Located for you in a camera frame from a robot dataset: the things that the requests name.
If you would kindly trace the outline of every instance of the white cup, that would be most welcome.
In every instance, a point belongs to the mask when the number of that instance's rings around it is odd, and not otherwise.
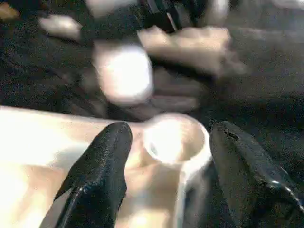
[[[164,175],[176,171],[173,227],[182,227],[186,187],[195,174],[212,161],[209,133],[197,120],[184,114],[161,114],[146,123],[143,131],[144,161],[146,165],[158,164]]]

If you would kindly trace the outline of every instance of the blurry object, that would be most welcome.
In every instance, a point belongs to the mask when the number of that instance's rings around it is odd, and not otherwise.
[[[8,3],[0,3],[0,20],[6,21],[18,18],[19,16],[19,12],[12,8]]]
[[[111,116],[128,121],[145,121],[166,112],[191,112],[208,102],[210,89],[193,79],[196,74],[157,67],[153,71],[154,92],[144,103],[110,107]]]
[[[143,162],[158,164],[164,172],[166,169],[170,172],[175,170],[179,176],[176,189],[172,190],[172,193],[176,192],[175,196],[172,194],[175,204],[172,227],[181,228],[186,187],[195,174],[212,161],[209,134],[197,120],[182,114],[168,113],[148,121],[142,136],[147,151]]]
[[[103,129],[72,166],[55,196],[54,201],[71,190],[59,218],[48,221],[53,218],[49,213],[40,227],[113,228],[126,193],[124,167],[131,144],[132,132],[126,123]]]
[[[152,66],[138,45],[96,44],[94,66],[100,88],[113,104],[135,105],[153,93]]]
[[[210,148],[237,227],[303,227],[303,193],[251,135],[220,122]]]
[[[39,18],[39,24],[48,34],[80,41],[81,25],[73,20],[70,16],[49,15],[47,18]]]
[[[186,28],[169,36],[157,27],[138,33],[152,57],[220,75],[228,53],[230,35],[224,28]]]

